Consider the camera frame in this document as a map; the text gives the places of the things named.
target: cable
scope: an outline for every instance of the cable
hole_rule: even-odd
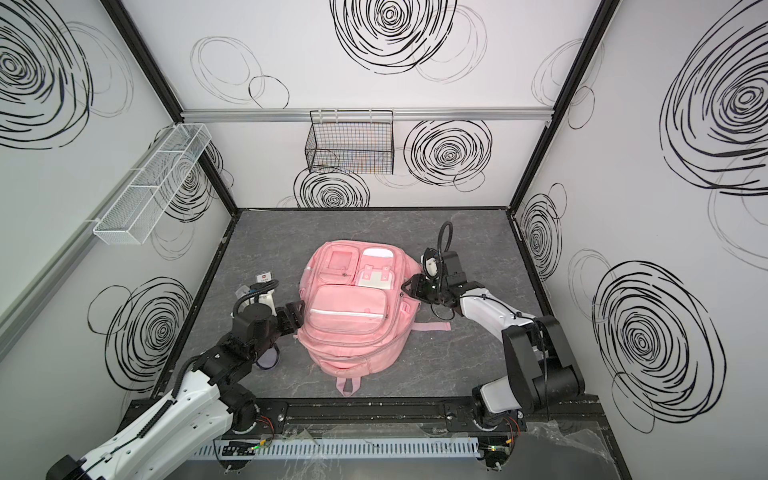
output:
[[[515,312],[513,309],[509,308],[506,303],[504,303],[504,302],[502,302],[500,300],[496,300],[495,298],[491,298],[490,296],[486,296],[486,295],[462,295],[458,299],[461,300],[462,298],[482,298],[483,300],[491,300],[491,301],[496,302],[499,305],[503,306],[504,308],[506,308],[507,311],[510,312],[514,318],[530,318],[530,317],[519,315],[518,312]]]
[[[445,251],[447,252],[451,248],[451,240],[453,240],[453,223],[445,222],[437,234],[437,291],[438,295],[442,296],[442,274],[443,274],[443,262],[442,262],[442,234],[445,232],[445,228],[448,228],[448,241],[445,243]]]
[[[274,345],[272,345],[272,348],[275,349],[275,354],[276,354],[275,363],[272,366],[261,366],[259,364],[259,359],[256,359],[256,361],[253,362],[253,363],[256,363],[256,366],[259,367],[262,370],[271,370],[271,369],[275,368],[277,366],[277,364],[280,363],[280,348],[277,346],[276,343]]]
[[[434,303],[430,303],[429,304],[429,309],[432,311],[432,315],[434,315],[434,316],[438,317],[440,320],[444,320],[446,322],[449,322],[449,321],[453,320],[456,317],[456,311],[454,309],[451,309],[451,314],[452,314],[451,318],[449,318],[449,319],[442,318],[440,315],[435,313],[435,304]]]
[[[190,368],[190,366],[201,357],[202,355],[195,355],[191,356],[187,359],[186,362],[184,362],[181,366],[181,369],[178,371],[176,375],[176,381],[174,382],[174,387],[170,391],[170,396],[173,399],[176,399],[176,397],[179,395],[179,392],[181,391],[181,383],[184,381],[184,376],[187,374],[187,369]]]
[[[266,423],[267,425],[270,426],[270,429],[272,430],[272,438],[270,439],[270,444],[271,444],[272,441],[275,439],[275,427],[274,427],[274,425],[272,425],[272,420],[270,420],[269,418],[267,418],[264,415],[262,415],[261,418],[260,419],[256,419],[256,421],[257,422]]]
[[[168,411],[168,409],[174,404],[173,400],[166,400],[165,403],[160,407],[159,410],[157,410],[151,419],[149,419],[149,422],[147,422],[144,427],[141,428],[138,435],[136,435],[139,439],[142,439],[146,436],[146,434],[149,433],[149,431],[154,427],[154,424],[157,423],[158,420],[160,420],[160,417],[165,415],[165,412]]]
[[[214,444],[214,455],[216,456],[216,461],[219,462],[219,466],[224,469],[224,473],[227,473],[230,470],[229,465],[224,465],[224,462],[221,461],[221,458],[219,458],[219,447],[216,446],[216,439],[211,440],[211,442]]]
[[[515,431],[512,430],[512,424],[509,422],[509,420],[512,420],[515,423],[515,426],[518,428],[518,437],[520,436],[520,425],[518,425],[517,420],[513,419],[512,417],[509,417],[509,420],[507,420],[505,417],[502,417],[505,422],[507,422],[507,425],[509,425],[509,435],[510,435],[510,444],[512,448],[515,447]]]
[[[96,465],[102,463],[103,461],[104,461],[104,457],[101,457],[100,459],[98,459],[98,462],[96,462],[93,465],[91,465],[90,467],[88,467],[88,470],[86,470],[85,472],[82,472],[80,474],[80,476],[78,476],[75,480],[80,480],[81,478],[83,478],[85,476],[85,474],[90,472],[93,467],[95,467]]]
[[[235,302],[235,305],[232,307],[232,317],[236,316],[237,313],[240,311],[240,305],[245,303],[247,300],[250,300],[252,298],[257,298],[258,296],[263,295],[264,293],[267,293],[270,290],[275,290],[279,283],[280,282],[277,279],[274,279],[274,280],[270,280],[269,282],[255,283],[251,285],[250,286],[251,291],[249,293],[246,293],[239,299],[237,299],[237,301]]]
[[[538,321],[534,320],[533,326],[536,327],[536,335],[539,338],[541,354],[544,357],[544,403],[547,407],[547,422],[550,421],[549,417],[549,389],[547,387],[547,351],[544,345],[544,336],[541,334],[541,329],[538,327]]]
[[[120,450],[120,449],[122,449],[123,447],[125,447],[126,445],[128,445],[129,443],[133,442],[135,439],[138,439],[138,438],[139,438],[139,437],[138,437],[138,435],[136,435],[136,436],[135,436],[135,437],[133,437],[132,439],[130,439],[130,440],[128,440],[127,442],[125,442],[123,445],[120,445],[120,446],[118,446],[118,447],[115,447],[115,448],[114,448],[114,450],[112,450],[111,452],[109,452],[109,455],[112,455],[112,454],[114,454],[114,453],[115,453],[117,450]],[[80,480],[80,478],[83,478],[83,476],[85,476],[85,474],[87,474],[88,472],[90,472],[90,471],[93,469],[93,467],[95,467],[96,465],[98,465],[98,464],[100,464],[100,463],[102,463],[102,462],[104,462],[104,457],[101,457],[100,459],[98,459],[98,460],[96,461],[96,463],[94,463],[93,465],[91,465],[90,467],[88,467],[88,469],[87,469],[85,472],[82,472],[82,473],[81,473],[81,474],[80,474],[80,475],[79,475],[79,476],[78,476],[78,477],[77,477],[75,480]]]

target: red wire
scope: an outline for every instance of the red wire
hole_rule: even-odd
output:
[[[262,415],[262,416],[261,416],[261,418],[262,418],[262,419],[265,419],[265,420],[266,420],[266,421],[267,421],[267,422],[270,424],[270,428],[272,429],[272,433],[273,433],[273,435],[274,435],[274,433],[275,433],[275,427],[274,427],[274,425],[272,425],[272,420],[269,420],[269,419],[268,419],[267,417],[265,417],[264,415]]]
[[[272,440],[274,440],[274,439],[275,439],[275,427],[274,427],[274,425],[272,425],[272,421],[271,421],[271,420],[269,420],[269,419],[268,419],[267,417],[265,417],[264,415],[262,415],[262,416],[261,416],[261,419],[256,419],[256,421],[257,421],[257,422],[262,422],[262,423],[264,423],[264,424],[266,424],[266,425],[269,425],[269,426],[270,426],[270,429],[272,429],[272,439],[270,440],[270,442],[271,442]]]
[[[515,423],[515,426],[518,428],[518,437],[520,436],[520,425],[518,425],[517,420],[510,418],[509,420],[512,420]],[[504,421],[507,422],[507,425],[509,425],[509,436],[511,437],[512,444],[515,444],[515,431],[512,430],[512,424],[509,422],[506,418],[504,418]]]

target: black wire basket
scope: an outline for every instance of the black wire basket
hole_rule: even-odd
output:
[[[304,154],[311,171],[338,167],[356,174],[391,175],[395,142],[391,110],[311,111]]]

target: black metal frame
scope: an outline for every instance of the black metal frame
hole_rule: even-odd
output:
[[[131,402],[118,432],[157,401],[157,398],[149,398]],[[338,425],[412,425],[414,432],[420,429],[426,435],[466,433],[478,438],[482,445],[505,445],[508,438],[506,423],[502,422],[492,432],[478,429],[472,422],[472,402],[472,397],[256,399],[261,408],[260,413],[270,419],[278,435],[294,435],[306,430],[312,436],[323,436]],[[582,395],[567,402],[553,403],[550,405],[549,417],[535,412],[516,421],[524,431],[527,422],[550,420],[561,424],[597,423],[620,477],[623,480],[632,479],[597,396]],[[257,440],[270,433],[270,427],[260,423],[247,434],[226,434],[222,440]]]
[[[533,150],[533,155],[531,155],[531,160],[528,161],[528,165],[525,167],[525,171],[523,172],[522,179],[515,191],[515,195],[512,197],[512,202],[509,204],[512,216],[515,215],[518,208],[520,208],[520,205],[523,203],[523,198],[528,192],[528,188],[531,186],[536,172],[549,150],[549,145],[552,143],[554,135],[560,127],[560,123],[568,113],[568,107],[571,105],[571,101],[573,101],[573,97],[579,88],[581,79],[584,77],[587,68],[589,68],[592,57],[600,45],[605,30],[611,23],[611,19],[613,18],[619,3],[621,3],[621,0],[602,0],[600,2],[598,11],[594,14],[592,23],[587,30],[587,35],[584,37],[584,41],[581,43],[581,47],[576,55],[576,60],[571,66],[568,76],[565,78],[565,83],[560,90],[558,99],[554,103],[554,113],[552,114],[551,122],[545,127],[544,131],[541,132],[541,136],[536,143],[536,148]]]
[[[134,58],[136,58],[136,62],[141,67],[144,75],[147,76],[147,80],[149,80],[157,97],[170,115],[170,119],[174,123],[183,122],[184,119],[181,117],[181,112],[183,111],[181,104],[176,99],[174,92],[170,89],[170,85],[163,76],[163,72],[160,70],[160,67],[157,66],[157,63],[149,52],[147,44],[144,43],[144,39],[141,37],[136,24],[134,24],[128,11],[125,9],[123,2],[121,2],[121,0],[101,0],[101,4],[112,19],[114,26],[120,32],[125,44],[131,50]],[[221,203],[224,204],[224,207],[227,209],[230,216],[234,217],[237,215],[237,205],[235,204],[235,200],[232,198],[229,189],[227,189],[227,185],[221,180],[219,172],[216,170],[213,162],[210,161],[210,157],[206,151],[203,152],[197,163],[200,165],[200,168],[202,168],[206,177],[208,177],[210,184],[214,187],[214,190],[221,199]]]
[[[611,17],[618,6],[620,0],[602,0],[597,13],[592,20],[588,33],[571,71],[568,74],[564,87],[555,103],[554,114],[551,123],[544,129],[539,137],[538,143],[531,156],[530,161],[523,173],[520,184],[515,195],[512,198],[509,207],[476,207],[476,208],[457,208],[457,207],[420,207],[420,208],[369,208],[360,210],[507,210],[507,216],[510,227],[515,236],[515,242],[523,256],[525,268],[528,271],[531,284],[541,306],[542,314],[551,315],[551,306],[548,301],[543,284],[536,273],[531,255],[525,242],[521,238],[520,230],[514,219],[516,210],[520,207],[526,191],[531,185],[536,171],[544,159],[549,145],[554,138],[554,133],[558,129],[564,116],[568,111],[568,105],[571,102],[579,81],[586,71],[589,62],[597,49],[602,35],[607,28]],[[110,15],[113,23],[121,33],[129,49],[136,58],[144,74],[147,76],[150,84],[165,106],[168,114],[176,121],[183,121],[181,117],[182,108],[176,99],[170,85],[167,83],[157,63],[151,56],[147,45],[139,34],[136,25],[131,20],[127,10],[122,5],[121,0],[101,0],[107,13]],[[176,343],[170,352],[166,366],[161,373],[157,385],[149,399],[135,400],[126,413],[123,424],[130,423],[138,417],[150,405],[157,401],[160,394],[167,387],[176,362],[179,360],[181,351],[192,330],[197,315],[200,312],[202,303],[207,295],[210,285],[213,282],[214,275],[220,265],[223,255],[229,245],[231,234],[240,219],[241,213],[245,209],[238,209],[233,198],[230,195],[226,185],[221,180],[216,168],[210,161],[207,154],[204,154],[200,160],[200,165],[207,175],[214,189],[218,193],[227,211],[232,216],[227,231],[224,234],[221,245],[217,249],[216,255],[206,272],[203,282],[200,285],[190,312],[184,320]],[[257,210],[327,210],[327,209],[298,209],[298,208],[267,208]],[[286,427],[297,425],[309,426],[312,429],[322,430],[323,425],[338,424],[370,424],[370,423],[415,423],[426,425],[433,434],[467,432],[473,436],[478,436],[486,440],[495,441],[495,432],[483,432],[477,429],[471,422],[471,411],[474,399],[471,396],[466,397],[445,397],[445,398],[382,398],[382,399],[260,399],[259,405],[263,407],[263,414],[273,420],[277,432],[283,432]],[[607,423],[603,409],[594,396],[580,396],[567,402],[559,402],[549,406],[549,418],[561,421],[579,421],[593,420],[597,422],[611,450],[611,454],[616,462],[621,477],[629,480],[631,476],[624,463],[621,451],[616,444],[615,438]],[[525,416],[523,421],[536,422],[547,421],[548,417],[539,412]],[[260,435],[262,432],[254,432],[254,435]]]
[[[227,225],[227,229],[224,231],[224,236],[222,237],[219,247],[216,249],[214,259],[211,260],[210,265],[208,266],[208,270],[203,277],[203,282],[200,284],[200,289],[197,291],[197,295],[192,301],[189,313],[187,313],[187,318],[184,319],[184,323],[181,325],[181,330],[179,331],[179,335],[176,337],[174,347],[170,350],[168,360],[166,360],[165,366],[163,367],[160,376],[157,377],[157,383],[152,389],[153,397],[162,396],[161,393],[165,390],[168,382],[170,382],[170,378],[174,373],[176,363],[179,361],[179,357],[181,356],[181,351],[184,349],[184,345],[187,343],[187,339],[190,336],[190,332],[192,331],[195,320],[197,320],[197,315],[200,313],[200,308],[203,306],[205,296],[208,294],[210,285],[214,281],[216,271],[219,270],[221,259],[224,258],[224,253],[227,251],[227,247],[230,245],[232,232],[234,232],[235,226],[240,220],[240,215],[242,213],[242,210],[238,210],[235,216],[231,218],[230,224]]]
[[[345,212],[357,212],[357,211],[395,211],[395,212],[406,212],[406,211],[430,211],[430,210],[507,210],[508,207],[353,207],[353,208],[344,208]],[[303,207],[265,207],[265,208],[244,208],[243,210],[248,211],[255,211],[255,212],[261,212],[261,211],[268,211],[268,212],[323,212],[323,211],[339,211],[338,208],[322,208],[322,207],[311,207],[311,208],[303,208]]]

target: wire basket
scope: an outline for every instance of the wire basket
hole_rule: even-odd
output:
[[[204,124],[179,124],[139,168],[101,218],[94,234],[107,245],[140,245],[173,200],[210,142]]]
[[[395,142],[391,110],[311,111],[306,166],[339,167],[355,174],[391,175]]]

